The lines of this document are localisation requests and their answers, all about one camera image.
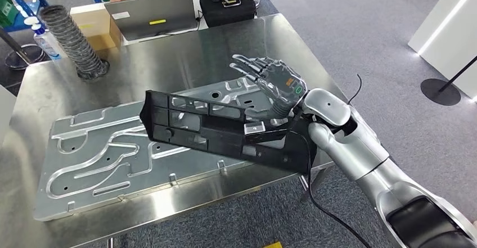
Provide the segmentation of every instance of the robot forearm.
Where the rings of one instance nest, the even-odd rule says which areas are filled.
[[[311,104],[313,90],[310,94],[303,102],[305,107]],[[323,114],[322,106],[325,109],[333,106],[335,110],[349,112],[349,119],[340,125],[343,132],[337,134],[331,132],[329,123],[311,123],[308,128],[311,139],[349,179],[356,181],[394,246],[477,247],[475,227],[449,202],[433,195],[406,175],[389,158],[374,131],[354,108],[345,103],[329,105],[327,101],[336,103],[337,98],[329,92],[328,96],[324,98],[321,94],[315,101],[317,116]]]

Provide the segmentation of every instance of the laptop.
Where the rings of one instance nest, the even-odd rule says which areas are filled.
[[[126,0],[105,7],[126,40],[197,27],[193,0]]]

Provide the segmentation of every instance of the plastic bottle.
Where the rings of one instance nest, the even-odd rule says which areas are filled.
[[[59,60],[66,57],[66,53],[48,30],[45,30],[40,24],[34,24],[31,29],[35,32],[33,39],[48,54],[50,59]]]

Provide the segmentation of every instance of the robotic arm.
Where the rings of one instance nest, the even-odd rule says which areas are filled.
[[[314,115],[316,121],[308,127],[311,139],[359,185],[395,247],[477,247],[477,229],[449,202],[406,175],[355,108],[324,89],[308,91],[282,61],[233,58],[231,67],[274,101],[267,115],[252,109],[246,113],[259,119],[283,118],[293,109]]]

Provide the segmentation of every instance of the yellow tape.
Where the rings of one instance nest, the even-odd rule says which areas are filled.
[[[83,25],[79,25],[78,27],[80,29],[86,29],[86,28],[91,28],[94,24],[83,24]]]
[[[265,246],[263,248],[283,248],[283,247],[282,247],[282,244],[279,241],[279,242],[275,242],[274,244],[270,244],[268,246]]]
[[[153,21],[149,21],[149,25],[156,25],[156,24],[161,24],[164,22],[165,22],[165,19],[153,20]]]

